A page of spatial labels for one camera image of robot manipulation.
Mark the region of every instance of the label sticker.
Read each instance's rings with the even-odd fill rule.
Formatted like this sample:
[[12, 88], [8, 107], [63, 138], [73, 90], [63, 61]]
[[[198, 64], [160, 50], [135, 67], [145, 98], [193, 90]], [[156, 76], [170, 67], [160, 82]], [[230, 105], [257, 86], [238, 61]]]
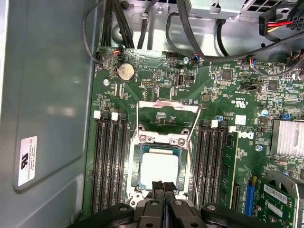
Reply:
[[18, 186], [35, 177], [37, 136], [21, 140]]
[[277, 207], [275, 207], [274, 205], [272, 205], [271, 203], [269, 203], [269, 202], [268, 202], [268, 208], [270, 210], [272, 210], [278, 216], [280, 216], [280, 217], [283, 216], [283, 212], [280, 209], [278, 209]]
[[267, 192], [268, 194], [272, 195], [279, 201], [283, 202], [284, 204], [287, 204], [287, 197], [285, 195], [281, 194], [280, 192], [274, 190], [273, 188], [271, 188], [267, 185], [264, 185], [264, 191]]
[[246, 125], [246, 116], [245, 115], [236, 115], [235, 125]]

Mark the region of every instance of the black cable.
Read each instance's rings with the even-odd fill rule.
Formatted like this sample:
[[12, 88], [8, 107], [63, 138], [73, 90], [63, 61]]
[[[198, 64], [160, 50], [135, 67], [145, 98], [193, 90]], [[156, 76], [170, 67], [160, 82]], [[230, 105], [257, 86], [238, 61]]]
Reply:
[[254, 50], [254, 51], [249, 51], [249, 52], [246, 52], [243, 54], [227, 56], [227, 57], [206, 56], [200, 49], [200, 46], [198, 45], [198, 43], [195, 39], [195, 36], [193, 34], [193, 31], [191, 29], [184, 0], [177, 0], [177, 6], [178, 6], [178, 10], [179, 10], [180, 19], [181, 19], [182, 25], [184, 27], [188, 41], [190, 42], [190, 44], [192, 45], [194, 50], [199, 54], [199, 56], [207, 62], [225, 62], [225, 61], [232, 61], [235, 59], [244, 59], [246, 57], [256, 56], [258, 54], [261, 54], [265, 51], [275, 48], [288, 41], [292, 41], [292, 40], [296, 40], [296, 39], [304, 37], [304, 32], [300, 32], [296, 35], [292, 35], [290, 37], [284, 38], [279, 42], [276, 42], [276, 43], [270, 44], [266, 47], [263, 47], [263, 48], [260, 48], [260, 49]]
[[133, 43], [133, 39], [132, 39], [132, 34], [131, 34], [131, 30], [128, 24], [127, 19], [125, 18], [124, 12], [123, 12], [123, 8], [119, 3], [119, 0], [113, 0], [115, 6], [116, 6], [116, 10], [119, 14], [119, 16], [121, 17], [121, 21], [122, 21], [122, 26], [127, 34], [127, 40], [129, 42], [130, 48], [135, 48], [134, 43]]
[[87, 16], [90, 14], [90, 12], [93, 11], [95, 8], [101, 6], [103, 4], [103, 2], [104, 2], [104, 0], [101, 0], [100, 2], [98, 2], [94, 6], [92, 6], [84, 14], [84, 18], [82, 20], [82, 33], [83, 33], [83, 38], [84, 38], [84, 43], [85, 43], [86, 51], [89, 54], [89, 56], [91, 57], [91, 59], [93, 59], [95, 62], [97, 62], [99, 64], [104, 64], [104, 63], [108, 62], [114, 56], [114, 54], [109, 55], [104, 60], [98, 60], [97, 58], [95, 58], [95, 56], [93, 56], [93, 54], [91, 52], [91, 49], [90, 49], [90, 46], [89, 46], [88, 41], [87, 41], [87, 37], [86, 37], [86, 19], [87, 19]]
[[101, 46], [106, 46], [106, 30], [107, 30], [107, 25], [109, 24], [109, 6], [111, 5], [110, 0], [106, 0], [105, 2], [105, 8], [104, 8], [104, 22], [103, 22], [103, 30], [101, 34]]
[[281, 77], [283, 75], [286, 75], [290, 72], [292, 72], [297, 66], [299, 66], [302, 62], [304, 61], [304, 55], [299, 58], [298, 62], [295, 63], [294, 65], [292, 65], [292, 67], [289, 68], [289, 70], [283, 72], [283, 73], [280, 73], [280, 74], [277, 74], [277, 75], [269, 75], [269, 74], [264, 74], [262, 73], [261, 71], [259, 71], [258, 69], [256, 69], [255, 67], [253, 67], [253, 71], [255, 71], [256, 73], [258, 73], [259, 75], [261, 76], [264, 76], [264, 77]]
[[120, 15], [119, 15], [119, 12], [118, 12], [117, 7], [116, 7], [116, 5], [114, 4], [114, 2], [112, 2], [112, 4], [113, 4], [114, 13], [115, 13], [115, 16], [116, 16], [116, 19], [117, 19], [117, 24], [118, 24], [118, 26], [119, 26], [120, 34], [121, 34], [122, 37], [123, 37], [123, 41], [124, 41], [123, 44], [124, 44], [124, 46], [125, 46], [126, 48], [129, 48], [129, 47], [130, 47], [130, 44], [129, 44], [129, 41], [128, 41], [128, 39], [127, 39], [127, 34], [126, 34], [126, 32], [125, 32], [125, 30], [124, 30], [124, 27], [123, 27], [122, 19], [121, 19]]
[[174, 45], [174, 43], [172, 42], [171, 38], [170, 38], [169, 30], [170, 30], [170, 26], [171, 26], [171, 19], [172, 19], [173, 16], [179, 16], [179, 14], [178, 13], [171, 13], [168, 16], [167, 24], [166, 24], [166, 39], [167, 39], [167, 42], [170, 45], [170, 47], [174, 50], [174, 52], [179, 53], [183, 56], [193, 57], [193, 55], [190, 55], [190, 54], [180, 50], [178, 47], [176, 47]]
[[[146, 8], [146, 10], [144, 11], [144, 13], [148, 13], [149, 14], [150, 11], [152, 10], [152, 7], [157, 2], [159, 2], [159, 0], [152, 0], [152, 1], [150, 1], [149, 5]], [[142, 19], [141, 36], [139, 37], [139, 40], [138, 40], [137, 49], [142, 49], [143, 48], [143, 42], [144, 42], [144, 38], [146, 36], [147, 26], [148, 26], [148, 20], [147, 19]]]
[[228, 52], [226, 51], [223, 41], [222, 41], [222, 27], [226, 23], [226, 20], [217, 19], [217, 42], [220, 51], [223, 53], [224, 56], [229, 56]]
[[110, 1], [109, 11], [107, 12], [109, 21], [108, 21], [108, 24], [106, 25], [106, 34], [105, 34], [105, 43], [106, 43], [106, 46], [109, 46], [109, 47], [111, 46], [112, 12], [113, 12], [113, 5]]

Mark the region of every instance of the side panel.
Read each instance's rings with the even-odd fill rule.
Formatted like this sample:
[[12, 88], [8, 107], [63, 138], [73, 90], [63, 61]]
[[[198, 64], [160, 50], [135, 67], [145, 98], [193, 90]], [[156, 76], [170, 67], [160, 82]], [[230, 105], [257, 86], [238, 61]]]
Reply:
[[[92, 75], [81, 26], [94, 3], [9, 1], [0, 84], [0, 227], [66, 227], [81, 212]], [[93, 15], [88, 34], [95, 34]], [[35, 176], [18, 184], [21, 140], [33, 136]]]

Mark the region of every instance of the cable tie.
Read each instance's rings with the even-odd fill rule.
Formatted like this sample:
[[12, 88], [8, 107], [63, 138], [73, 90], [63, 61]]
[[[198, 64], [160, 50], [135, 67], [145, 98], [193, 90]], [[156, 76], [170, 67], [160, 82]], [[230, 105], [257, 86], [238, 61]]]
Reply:
[[149, 19], [149, 14], [148, 13], [141, 13], [141, 18], [143, 20], [148, 20]]

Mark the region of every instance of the ram slot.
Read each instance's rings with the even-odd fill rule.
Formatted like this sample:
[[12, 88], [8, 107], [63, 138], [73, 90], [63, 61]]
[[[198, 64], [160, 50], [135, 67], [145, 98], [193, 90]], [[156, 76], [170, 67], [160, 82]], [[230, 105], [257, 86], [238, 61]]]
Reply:
[[199, 203], [200, 205], [204, 202], [204, 195], [206, 186], [208, 184], [207, 180], [207, 169], [208, 169], [208, 149], [209, 149], [209, 139], [211, 135], [210, 127], [203, 125], [200, 130], [200, 138], [198, 142], [196, 167], [198, 173], [197, 185], [199, 193]]
[[117, 145], [118, 145], [118, 134], [119, 134], [119, 125], [117, 121], [112, 121], [112, 131], [110, 137], [110, 148], [109, 148], [109, 175], [108, 175], [108, 183], [109, 183], [109, 192], [108, 192], [108, 200], [107, 207], [110, 207], [115, 204], [113, 202], [113, 194], [116, 191], [115, 186], [115, 167], [116, 167], [116, 157], [117, 157]]
[[224, 143], [226, 141], [227, 131], [225, 128], [221, 127], [217, 136], [217, 148], [215, 153], [215, 166], [213, 172], [213, 188], [211, 192], [211, 199], [213, 203], [217, 203], [219, 199], [219, 186], [220, 186], [220, 176], [223, 165], [224, 156]]
[[122, 183], [124, 177], [124, 155], [126, 148], [126, 137], [127, 137], [127, 121], [125, 119], [120, 120], [121, 124], [121, 140], [120, 147], [118, 148], [118, 172], [117, 172], [117, 195], [116, 195], [116, 203], [121, 202], [122, 197]]
[[204, 192], [204, 204], [212, 202], [212, 192], [213, 192], [213, 175], [215, 172], [215, 164], [216, 164], [216, 151], [217, 151], [217, 142], [218, 142], [218, 136], [219, 136], [219, 129], [218, 128], [212, 128], [211, 129], [211, 136], [209, 140], [209, 149], [208, 149], [208, 163], [207, 163], [207, 173], [206, 173], [206, 179], [207, 185], [206, 190]]
[[93, 178], [92, 178], [92, 214], [98, 212], [99, 208], [99, 194], [100, 194], [100, 170], [99, 170], [99, 159], [100, 159], [100, 146], [101, 146], [101, 132], [103, 129], [103, 123], [98, 121], [96, 128], [96, 139], [95, 139], [95, 156], [94, 156], [94, 168], [93, 168]]
[[108, 158], [109, 158], [109, 146], [111, 137], [111, 121], [104, 119], [104, 128], [102, 131], [101, 148], [100, 148], [100, 160], [99, 167], [101, 169], [101, 185], [100, 185], [100, 199], [99, 199], [99, 211], [106, 209], [107, 206], [107, 195], [109, 190], [109, 183], [107, 179], [108, 175]]

